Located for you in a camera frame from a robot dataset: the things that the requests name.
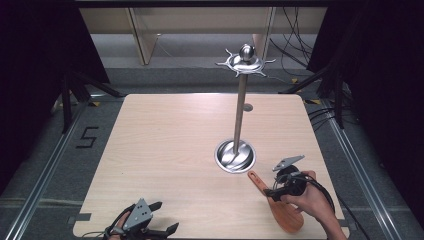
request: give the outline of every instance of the orange handle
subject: orange handle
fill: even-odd
[[[252,180],[253,184],[255,184],[262,195],[265,196],[264,189],[268,189],[268,187],[262,179],[254,171],[249,171],[247,176]],[[272,215],[284,231],[295,233],[302,228],[304,223],[303,216],[296,212],[296,209],[291,204],[274,202],[271,197],[267,197],[267,200]]]

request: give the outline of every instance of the black curtain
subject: black curtain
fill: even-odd
[[[345,10],[334,7],[326,16],[311,58],[310,69],[326,66],[348,28]],[[369,1],[363,24],[345,65],[340,67],[360,121],[388,174],[424,227],[424,2]],[[345,26],[334,28],[339,23]],[[333,90],[335,79],[323,83]]]
[[[0,1],[0,192],[26,160],[60,95],[63,76],[109,82],[77,8]]]

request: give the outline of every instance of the human hand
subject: human hand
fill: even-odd
[[[314,171],[304,171],[303,173],[316,180],[316,174]],[[312,217],[315,217],[315,219],[317,219],[317,221],[323,226],[328,239],[347,239],[340,227],[336,215],[334,215],[333,209],[327,201],[327,198],[311,183],[306,184],[306,189],[302,195],[283,195],[281,196],[281,201],[296,205],[298,207],[296,211],[299,213],[304,211]]]
[[[316,180],[314,171],[304,171],[302,173]],[[281,196],[281,201],[296,205],[298,207],[296,211],[299,213],[304,211],[318,221],[334,216],[334,212],[324,194],[310,183],[306,184],[306,189],[301,196],[287,194]]]
[[[124,215],[122,215],[122,217],[119,219],[118,223],[116,224],[117,227],[122,229],[122,226],[125,223],[125,220],[128,218],[128,216],[130,215],[131,212],[126,212]],[[112,231],[111,236],[109,237],[108,240],[121,240],[121,236],[119,234],[116,234]]]

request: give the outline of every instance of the metal stand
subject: metal stand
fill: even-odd
[[[266,62],[254,55],[254,48],[247,44],[243,45],[239,54],[232,54],[226,50],[230,57],[225,63],[217,65],[227,66],[240,75],[239,91],[237,99],[236,121],[234,128],[234,139],[227,140],[218,145],[215,151],[215,160],[221,169],[229,173],[242,173],[248,171],[256,161],[253,147],[240,139],[241,126],[243,122],[244,101],[246,98],[246,86],[248,74],[262,73]]]

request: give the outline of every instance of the human arm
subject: human arm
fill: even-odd
[[[316,179],[314,171],[305,171],[303,173]],[[283,195],[281,196],[281,201],[292,203],[298,207],[296,211],[304,211],[312,217],[315,217],[322,225],[328,239],[347,239],[324,194],[316,187],[312,186],[312,184],[307,183],[305,192],[301,196]]]

